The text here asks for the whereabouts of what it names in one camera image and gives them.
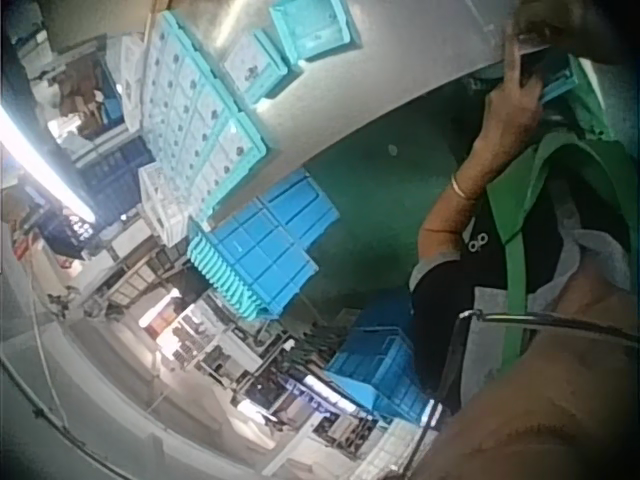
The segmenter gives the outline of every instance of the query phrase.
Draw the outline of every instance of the stacked crates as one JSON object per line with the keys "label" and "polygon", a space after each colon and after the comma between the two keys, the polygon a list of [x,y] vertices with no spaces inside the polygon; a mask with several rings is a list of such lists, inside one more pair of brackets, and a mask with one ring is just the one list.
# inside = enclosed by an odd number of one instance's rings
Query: stacked crates
{"label": "stacked crates", "polygon": [[212,232],[192,225],[189,255],[243,317],[277,318],[318,271],[306,250],[338,218],[299,170]]}
{"label": "stacked crates", "polygon": [[362,311],[325,371],[363,407],[419,425],[429,398],[414,369],[411,316],[408,291],[383,295]]}

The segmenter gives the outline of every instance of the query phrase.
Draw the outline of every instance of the finger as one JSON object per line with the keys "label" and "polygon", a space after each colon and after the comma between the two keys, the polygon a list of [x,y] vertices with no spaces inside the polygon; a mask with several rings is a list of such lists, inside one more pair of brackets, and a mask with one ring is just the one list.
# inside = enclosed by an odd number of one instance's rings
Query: finger
{"label": "finger", "polygon": [[540,75],[533,75],[522,88],[523,93],[532,99],[539,100],[544,89],[544,82]]}
{"label": "finger", "polygon": [[513,22],[507,24],[504,41],[504,83],[520,88],[520,52]]}

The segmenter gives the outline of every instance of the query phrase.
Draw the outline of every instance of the teal plastic crate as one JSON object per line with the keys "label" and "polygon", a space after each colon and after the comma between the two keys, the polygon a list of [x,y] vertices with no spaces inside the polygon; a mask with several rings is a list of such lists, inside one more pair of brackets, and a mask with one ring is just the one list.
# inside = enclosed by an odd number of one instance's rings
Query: teal plastic crate
{"label": "teal plastic crate", "polygon": [[224,68],[251,105],[274,90],[289,71],[280,52],[262,30],[240,37],[224,61]]}
{"label": "teal plastic crate", "polygon": [[280,0],[270,10],[292,64],[351,41],[348,15],[341,0]]}
{"label": "teal plastic crate", "polygon": [[371,412],[420,425],[429,399],[414,370],[411,343],[399,329],[352,331],[325,373]]}
{"label": "teal plastic crate", "polygon": [[267,146],[169,12],[151,35],[142,100],[142,136],[204,224]]}
{"label": "teal plastic crate", "polygon": [[188,257],[227,303],[248,321],[262,316],[266,306],[218,253],[205,232],[192,223],[189,237]]}

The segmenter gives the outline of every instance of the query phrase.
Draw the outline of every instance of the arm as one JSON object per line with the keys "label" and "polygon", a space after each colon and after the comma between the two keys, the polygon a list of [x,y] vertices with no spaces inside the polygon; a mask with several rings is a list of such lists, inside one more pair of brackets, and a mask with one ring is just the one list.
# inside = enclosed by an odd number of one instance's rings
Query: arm
{"label": "arm", "polygon": [[520,54],[511,28],[504,64],[504,82],[487,97],[482,131],[471,155],[420,228],[420,259],[460,251],[461,235],[471,221],[476,200],[518,155],[540,120],[542,81],[532,77],[521,86]]}

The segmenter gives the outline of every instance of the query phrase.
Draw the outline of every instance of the ceiling light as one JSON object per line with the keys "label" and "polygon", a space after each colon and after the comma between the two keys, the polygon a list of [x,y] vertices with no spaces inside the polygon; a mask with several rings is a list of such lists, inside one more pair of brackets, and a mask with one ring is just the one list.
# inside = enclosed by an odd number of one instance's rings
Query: ceiling light
{"label": "ceiling light", "polygon": [[13,123],[7,112],[0,105],[0,140],[11,155],[42,184],[51,194],[70,210],[94,223],[96,217],[91,209],[62,181],[62,179],[45,162],[26,137]]}

